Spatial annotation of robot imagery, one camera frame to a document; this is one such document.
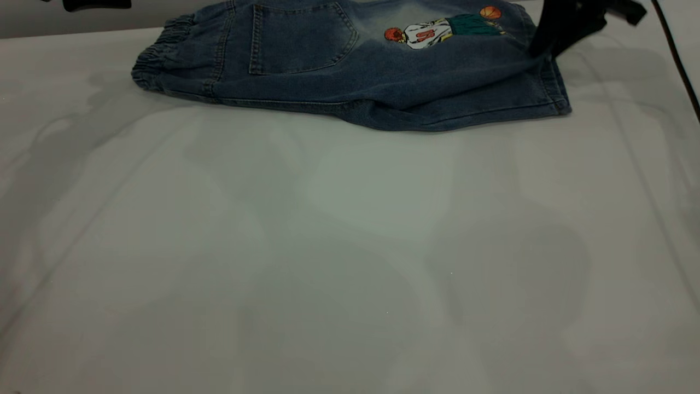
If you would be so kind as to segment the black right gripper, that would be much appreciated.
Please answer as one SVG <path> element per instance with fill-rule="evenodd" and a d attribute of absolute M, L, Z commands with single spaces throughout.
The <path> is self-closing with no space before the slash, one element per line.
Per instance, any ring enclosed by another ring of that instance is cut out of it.
<path fill-rule="evenodd" d="M 539 24 L 528 47 L 531 56 L 553 59 L 583 38 L 607 25 L 606 11 L 637 26 L 647 15 L 641 3 L 632 0 L 544 1 Z"/>

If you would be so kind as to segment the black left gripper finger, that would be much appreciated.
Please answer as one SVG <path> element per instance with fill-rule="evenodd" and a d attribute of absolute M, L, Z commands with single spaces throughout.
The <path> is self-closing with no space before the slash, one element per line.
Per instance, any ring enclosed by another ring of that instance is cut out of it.
<path fill-rule="evenodd" d="M 90 9 L 128 9 L 132 7 L 130 0 L 63 0 L 63 9 L 68 12 L 78 12 Z"/>

